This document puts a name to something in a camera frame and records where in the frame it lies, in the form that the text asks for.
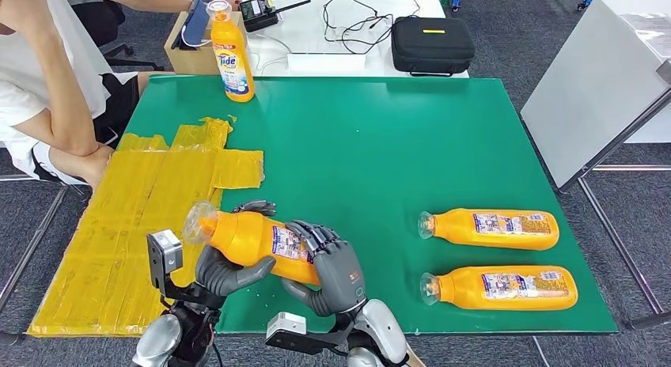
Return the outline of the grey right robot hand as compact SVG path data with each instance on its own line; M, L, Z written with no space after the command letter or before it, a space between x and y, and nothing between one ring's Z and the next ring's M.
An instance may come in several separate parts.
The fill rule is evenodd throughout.
M305 245L312 257L318 290L282 278L285 291L317 316L345 313L366 303L362 268L351 244L323 225L290 221L286 227Z

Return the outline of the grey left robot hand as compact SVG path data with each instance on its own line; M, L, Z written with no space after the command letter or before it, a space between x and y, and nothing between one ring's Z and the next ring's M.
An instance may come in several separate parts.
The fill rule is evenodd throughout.
M275 215L275 204L266 200L255 200L236 206L237 212L257 212L260 214ZM211 203L201 201L190 209L187 219L195 220L196 214L214 214ZM211 293L219 297L227 297L240 289L261 281L268 276L275 267L276 260L272 256L264 256L250 267L244 267L228 260L217 248L208 244L209 239L199 235L196 240L204 243L195 266L195 281Z

